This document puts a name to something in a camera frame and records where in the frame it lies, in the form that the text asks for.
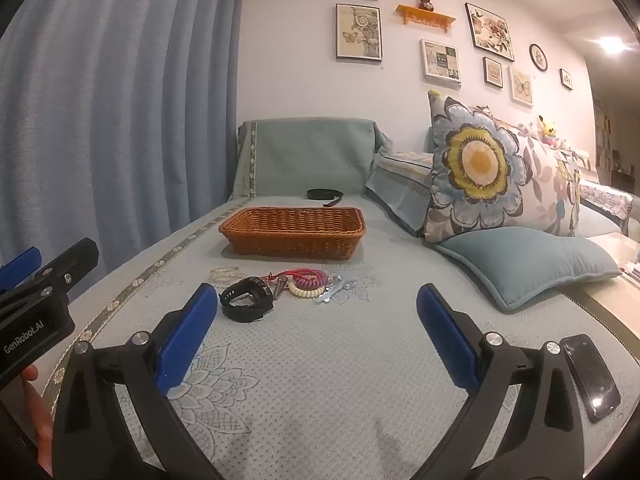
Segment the person's left hand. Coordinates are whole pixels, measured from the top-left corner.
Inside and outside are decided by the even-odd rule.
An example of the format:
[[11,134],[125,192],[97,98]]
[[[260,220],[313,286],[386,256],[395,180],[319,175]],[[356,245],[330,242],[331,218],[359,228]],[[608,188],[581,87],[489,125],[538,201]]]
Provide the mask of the person's left hand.
[[38,370],[34,364],[29,365],[21,372],[26,406],[36,432],[38,464],[52,477],[53,419],[42,397],[34,387],[37,378]]

